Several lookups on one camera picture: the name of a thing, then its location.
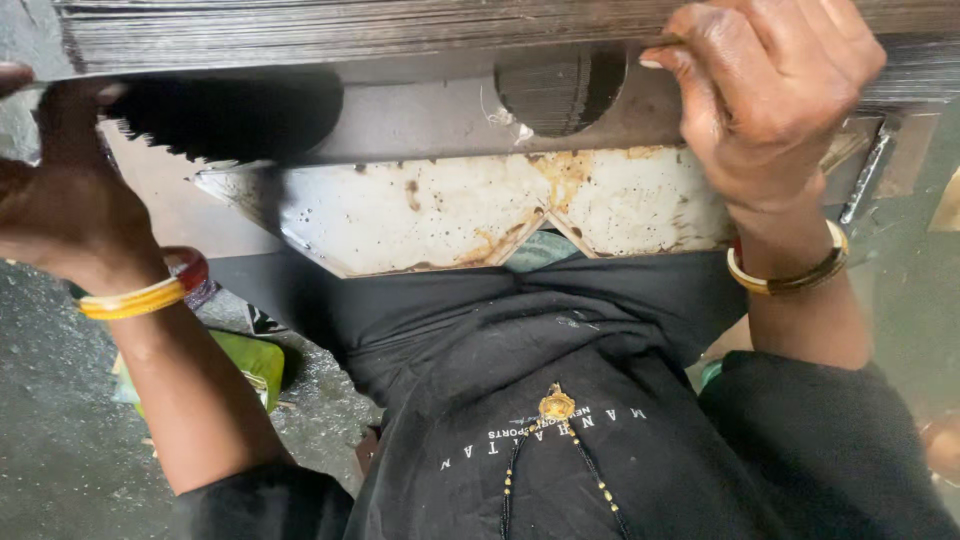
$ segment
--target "hand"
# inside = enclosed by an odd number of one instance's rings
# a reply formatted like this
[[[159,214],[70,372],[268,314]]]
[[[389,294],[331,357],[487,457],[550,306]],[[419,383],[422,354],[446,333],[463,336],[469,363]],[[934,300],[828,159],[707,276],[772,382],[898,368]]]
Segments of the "hand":
[[[0,64],[0,98],[33,71]],[[96,132],[102,85],[51,87],[39,107],[41,162],[0,160],[0,258],[27,262],[91,294],[169,277],[150,216],[110,165]]]
[[[853,2],[688,4],[664,32],[684,46],[640,59],[676,76],[681,131],[732,210],[779,213],[815,199],[833,134],[886,63]]]

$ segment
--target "circular hole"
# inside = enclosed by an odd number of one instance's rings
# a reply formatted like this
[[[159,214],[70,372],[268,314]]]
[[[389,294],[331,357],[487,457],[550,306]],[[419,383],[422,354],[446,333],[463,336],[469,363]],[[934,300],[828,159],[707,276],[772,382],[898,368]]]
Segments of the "circular hole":
[[[536,135],[581,132],[616,101],[627,76],[622,50],[564,48],[549,54],[511,53],[493,71],[500,103]]]

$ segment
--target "gold pendant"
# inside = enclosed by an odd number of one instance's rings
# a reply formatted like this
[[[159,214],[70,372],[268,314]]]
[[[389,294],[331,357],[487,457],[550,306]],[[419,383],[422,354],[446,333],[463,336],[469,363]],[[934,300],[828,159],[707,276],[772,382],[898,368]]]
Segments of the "gold pendant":
[[[541,420],[555,420],[562,422],[573,414],[576,402],[560,389],[560,383],[550,385],[551,394],[540,400]]]

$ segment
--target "necklace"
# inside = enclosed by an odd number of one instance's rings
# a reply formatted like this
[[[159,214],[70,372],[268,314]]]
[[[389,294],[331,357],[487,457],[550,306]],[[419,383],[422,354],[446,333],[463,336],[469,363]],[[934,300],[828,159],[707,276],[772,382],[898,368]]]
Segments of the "necklace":
[[[512,487],[514,485],[514,472],[516,467],[516,457],[520,455],[520,449],[523,448],[523,442],[527,440],[527,437],[530,436],[530,433],[533,433],[536,430],[546,428],[548,421],[560,422],[566,428],[566,432],[573,439],[573,446],[576,447],[577,453],[580,454],[580,457],[584,459],[584,463],[587,464],[587,468],[590,469],[590,474],[593,475],[593,481],[596,482],[597,487],[600,488],[600,491],[603,492],[603,498],[610,503],[610,510],[613,512],[613,518],[616,520],[616,523],[620,526],[620,536],[623,540],[630,540],[630,531],[627,529],[627,522],[623,519],[623,512],[620,511],[620,507],[613,502],[613,495],[611,495],[610,490],[607,489],[607,484],[600,479],[600,474],[597,472],[596,466],[593,464],[593,460],[590,459],[590,454],[587,452],[587,448],[584,447],[583,442],[577,437],[577,433],[573,430],[573,427],[570,426],[570,415],[573,414],[574,407],[576,402],[572,398],[567,396],[560,388],[559,382],[554,382],[550,385],[550,393],[547,394],[545,398],[540,400],[540,406],[538,407],[540,411],[540,417],[537,419],[537,422],[530,424],[530,426],[523,429],[523,436],[516,442],[514,447],[514,452],[510,456],[510,465],[507,468],[507,478],[503,481],[506,487],[503,490],[503,511],[500,514],[500,540],[508,540],[510,538],[510,496]]]

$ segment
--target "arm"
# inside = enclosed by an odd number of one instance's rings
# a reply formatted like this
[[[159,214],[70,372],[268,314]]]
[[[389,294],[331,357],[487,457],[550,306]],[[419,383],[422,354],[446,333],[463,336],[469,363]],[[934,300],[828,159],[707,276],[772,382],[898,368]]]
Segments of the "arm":
[[[684,98],[682,132],[724,196],[743,269],[792,278],[826,258],[820,158],[886,56],[850,0],[717,0],[677,10],[664,29],[684,45],[650,49]],[[863,367],[870,335],[846,272],[814,289],[751,294],[759,352]]]
[[[29,68],[0,65],[0,97],[31,79]],[[146,208],[100,149],[98,91],[51,88],[40,105],[41,166],[0,160],[0,258],[100,296],[169,274]],[[183,303],[109,326],[176,493],[291,460],[246,379]]]

